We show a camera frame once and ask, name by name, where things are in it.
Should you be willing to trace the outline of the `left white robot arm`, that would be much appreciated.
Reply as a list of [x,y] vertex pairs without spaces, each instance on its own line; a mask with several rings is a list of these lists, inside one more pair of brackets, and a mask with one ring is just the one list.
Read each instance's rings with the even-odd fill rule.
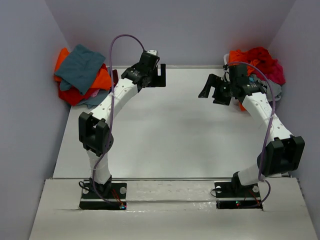
[[89,186],[98,197],[110,194],[112,175],[108,166],[108,151],[114,137],[113,120],[125,104],[144,88],[166,86],[166,66],[158,64],[157,50],[143,51],[138,63],[127,68],[105,99],[89,113],[78,118],[79,141],[86,150],[91,168]]

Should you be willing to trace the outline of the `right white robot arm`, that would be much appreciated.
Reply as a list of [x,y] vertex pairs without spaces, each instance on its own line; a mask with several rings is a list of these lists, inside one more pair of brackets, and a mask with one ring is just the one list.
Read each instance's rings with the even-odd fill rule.
[[298,169],[305,141],[294,136],[275,113],[275,104],[269,103],[263,86],[251,81],[246,63],[224,66],[229,79],[210,74],[198,97],[208,98],[214,88],[213,103],[228,106],[232,99],[238,100],[260,127],[265,137],[256,163],[233,174],[230,190],[235,196],[242,196],[250,186],[270,176],[292,172]]

